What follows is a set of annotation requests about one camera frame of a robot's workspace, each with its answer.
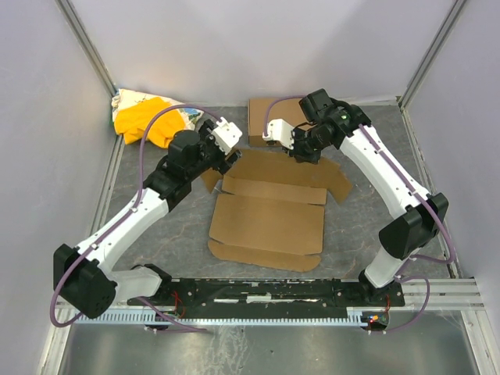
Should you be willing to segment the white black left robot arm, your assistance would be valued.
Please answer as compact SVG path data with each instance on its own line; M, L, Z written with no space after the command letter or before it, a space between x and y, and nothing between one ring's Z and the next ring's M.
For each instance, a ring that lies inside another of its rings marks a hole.
M53 287L90 319L113 303L151 297L170 276L154 265L113 269L122 254L155 222L169 214L206 171L225 174L241 157L235 150L242 132L222 118L198 130L181 130L133 198L107 224L75 247L62 244L53 255Z

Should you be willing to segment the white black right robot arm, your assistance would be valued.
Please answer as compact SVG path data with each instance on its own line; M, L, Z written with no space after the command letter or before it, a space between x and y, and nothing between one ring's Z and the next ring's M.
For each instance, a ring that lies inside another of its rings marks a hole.
M315 163L325 148L335 147L357 165L387 206L392 220L380 230L380 250L359 276L368 288L385 288L438 234L449 237L443 224L448 199L431 194L404 170L357 105L323 89L301 98L299 105L310 127L293 130L290 156Z

